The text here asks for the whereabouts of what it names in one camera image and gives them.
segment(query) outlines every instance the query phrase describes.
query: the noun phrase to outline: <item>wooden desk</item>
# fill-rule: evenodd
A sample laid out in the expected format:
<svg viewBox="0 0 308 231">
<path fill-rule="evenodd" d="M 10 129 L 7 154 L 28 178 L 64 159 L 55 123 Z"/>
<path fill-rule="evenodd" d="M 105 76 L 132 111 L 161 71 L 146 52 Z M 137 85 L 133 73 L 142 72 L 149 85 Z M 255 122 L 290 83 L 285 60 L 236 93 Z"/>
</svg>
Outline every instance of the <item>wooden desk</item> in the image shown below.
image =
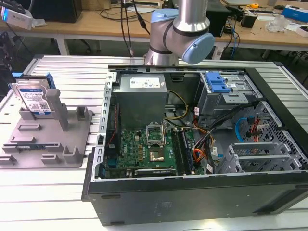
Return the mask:
<svg viewBox="0 0 308 231">
<path fill-rule="evenodd" d="M 267 7 L 267 0 L 256 0 L 260 6 Z M 291 4 L 298 7 L 308 8 L 308 3 L 305 2 L 289 2 L 278 1 L 276 5 Z M 110 14 L 120 12 L 119 8 L 114 8 L 108 11 Z M 118 40 L 122 41 L 122 32 L 119 22 L 111 21 L 102 18 L 95 11 L 83 11 L 78 21 L 74 24 L 65 24 L 57 22 L 48 22 L 47 26 L 36 27 L 30 31 L 22 30 L 14 27 L 14 30 L 18 35 L 29 37 L 44 37 L 54 38 L 58 42 L 59 50 L 62 55 L 68 55 L 68 48 L 65 39 L 92 39 L 92 40 Z M 120 14 L 109 15 L 112 18 L 120 18 Z M 151 20 L 151 14 L 147 13 L 143 15 L 147 21 Z M 240 23 L 237 22 L 236 32 L 241 37 L 241 43 L 239 47 L 243 48 L 255 48 L 255 49 L 276 49 L 276 50 L 289 50 L 289 51 L 308 51 L 308 39 L 304 38 L 293 31 L 287 31 L 287 33 L 270 33 L 265 29 L 267 22 L 256 20 L 254 27 L 243 28 Z M 147 23 L 147 27 L 150 30 L 150 23 Z M 132 41 L 149 42 L 149 35 L 144 29 L 141 28 L 138 21 L 130 22 L 130 35 Z M 7 26 L 1 22 L 0 30 L 8 30 Z M 124 24 L 124 31 L 127 35 L 126 24 Z M 217 55 L 222 51 L 230 40 L 230 35 L 223 34 L 222 37 L 216 38 L 216 50 L 215 59 L 220 59 Z"/>
</svg>

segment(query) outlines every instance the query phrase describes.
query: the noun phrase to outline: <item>ram slot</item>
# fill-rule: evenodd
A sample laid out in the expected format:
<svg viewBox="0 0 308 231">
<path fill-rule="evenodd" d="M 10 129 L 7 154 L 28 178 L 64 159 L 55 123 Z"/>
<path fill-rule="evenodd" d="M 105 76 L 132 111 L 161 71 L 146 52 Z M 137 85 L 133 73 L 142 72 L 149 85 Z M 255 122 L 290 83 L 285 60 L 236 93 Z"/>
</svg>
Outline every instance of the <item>ram slot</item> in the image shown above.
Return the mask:
<svg viewBox="0 0 308 231">
<path fill-rule="evenodd" d="M 172 138 L 172 146 L 173 146 L 173 152 L 174 152 L 175 162 L 177 165 L 178 174 L 181 176 L 185 173 L 185 169 L 180 150 L 179 134 L 176 131 L 171 131 L 171 138 Z"/>
</svg>

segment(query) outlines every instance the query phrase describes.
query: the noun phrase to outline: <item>motherboard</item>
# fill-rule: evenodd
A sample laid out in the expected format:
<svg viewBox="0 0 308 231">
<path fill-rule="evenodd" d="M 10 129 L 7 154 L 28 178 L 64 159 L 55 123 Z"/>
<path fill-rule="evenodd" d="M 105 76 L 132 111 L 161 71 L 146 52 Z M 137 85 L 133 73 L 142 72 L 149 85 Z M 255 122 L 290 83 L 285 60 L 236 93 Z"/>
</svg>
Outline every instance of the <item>motherboard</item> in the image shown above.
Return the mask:
<svg viewBox="0 0 308 231">
<path fill-rule="evenodd" d="M 119 176 L 131 177 L 138 169 L 172 169 L 178 174 L 179 160 L 181 153 L 178 145 L 174 145 L 175 134 L 185 133 L 187 151 L 192 152 L 195 139 L 193 131 L 190 129 L 174 132 L 171 130 L 151 131 L 147 134 L 146 130 L 123 130 L 120 136 L 120 152 L 117 158 L 107 160 L 107 177 L 116 178 Z M 149 141 L 160 140 L 164 136 L 164 144 L 149 144 Z M 202 173 L 202 168 L 196 169 L 196 172 Z"/>
</svg>

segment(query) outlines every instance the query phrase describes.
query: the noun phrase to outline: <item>hard drive label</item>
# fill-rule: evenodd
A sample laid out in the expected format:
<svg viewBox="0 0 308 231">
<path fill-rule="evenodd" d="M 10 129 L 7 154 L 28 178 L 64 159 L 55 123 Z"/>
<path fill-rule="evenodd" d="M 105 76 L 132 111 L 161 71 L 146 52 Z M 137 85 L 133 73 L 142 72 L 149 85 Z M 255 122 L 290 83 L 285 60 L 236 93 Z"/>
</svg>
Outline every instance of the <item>hard drive label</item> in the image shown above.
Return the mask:
<svg viewBox="0 0 308 231">
<path fill-rule="evenodd" d="M 46 100 L 43 99 L 43 90 L 36 88 L 21 88 L 19 89 L 21 96 L 31 112 L 39 112 L 39 114 L 45 114 L 50 112 L 50 107 Z"/>
</svg>

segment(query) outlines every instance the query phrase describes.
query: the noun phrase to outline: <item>floor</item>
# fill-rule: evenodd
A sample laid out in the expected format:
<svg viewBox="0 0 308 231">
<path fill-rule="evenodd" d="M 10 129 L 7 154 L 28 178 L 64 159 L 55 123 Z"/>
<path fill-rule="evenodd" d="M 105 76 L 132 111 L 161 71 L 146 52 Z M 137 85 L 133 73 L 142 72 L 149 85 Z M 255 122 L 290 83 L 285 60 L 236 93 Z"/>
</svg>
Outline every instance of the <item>floor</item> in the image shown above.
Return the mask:
<svg viewBox="0 0 308 231">
<path fill-rule="evenodd" d="M 121 41 L 101 41 L 101 51 L 96 51 L 95 41 L 89 40 L 87 42 L 92 47 L 91 54 L 86 53 L 87 47 L 80 40 L 69 39 L 68 47 L 71 55 L 128 56 L 125 44 Z M 24 43 L 32 54 L 58 54 L 57 44 L 52 43 L 52 41 L 47 38 L 25 38 Z M 149 44 L 133 42 L 132 47 L 136 57 L 143 57 L 148 51 Z M 265 61 L 262 59 L 264 50 L 238 48 L 233 58 L 231 58 L 231 51 L 232 48 L 227 48 L 223 53 L 222 59 Z M 12 64 L 13 71 L 22 72 L 31 61 L 32 56 L 21 46 L 19 41 L 16 42 L 14 52 L 16 59 Z M 288 53 L 288 51 L 271 51 L 266 61 L 282 62 L 298 81 L 303 83 L 308 74 L 308 60 L 301 58 L 297 62 L 294 62 L 296 54 L 290 54 L 290 57 L 286 57 Z M 308 80 L 305 81 L 304 86 L 308 88 Z"/>
</svg>

